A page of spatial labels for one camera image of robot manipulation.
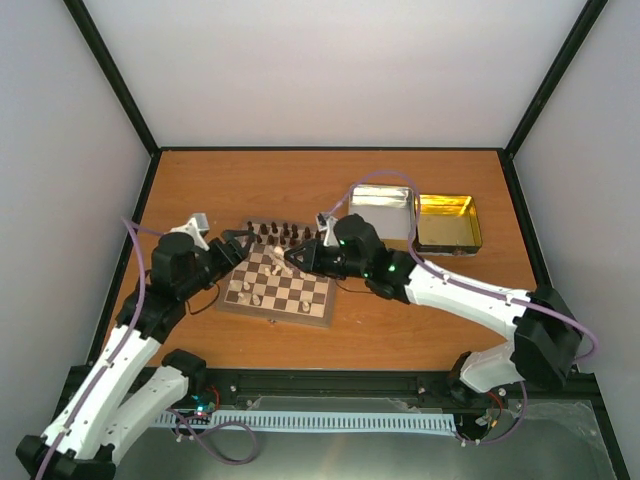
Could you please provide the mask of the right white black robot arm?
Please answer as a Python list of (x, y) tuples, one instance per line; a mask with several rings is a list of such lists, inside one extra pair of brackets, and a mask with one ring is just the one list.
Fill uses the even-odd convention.
[(486, 393), (521, 381), (557, 391), (568, 380), (585, 335), (553, 288), (530, 292), (483, 283), (385, 246), (360, 215), (322, 221), (327, 239), (308, 239), (284, 257), (304, 273), (361, 278), (377, 296), (440, 309), (503, 337), (503, 344), (463, 354), (452, 369), (456, 393)]

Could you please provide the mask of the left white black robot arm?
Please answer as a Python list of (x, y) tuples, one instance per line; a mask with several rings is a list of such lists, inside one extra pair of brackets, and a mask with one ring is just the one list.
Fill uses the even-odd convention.
[(136, 392), (130, 388), (186, 316), (188, 300), (242, 263), (254, 238), (250, 231), (226, 230), (205, 241), (195, 220), (159, 238), (151, 268), (140, 272), (137, 289), (76, 393), (41, 435), (19, 443), (16, 455), (31, 478), (111, 479), (163, 411), (206, 395), (205, 361), (180, 349)]

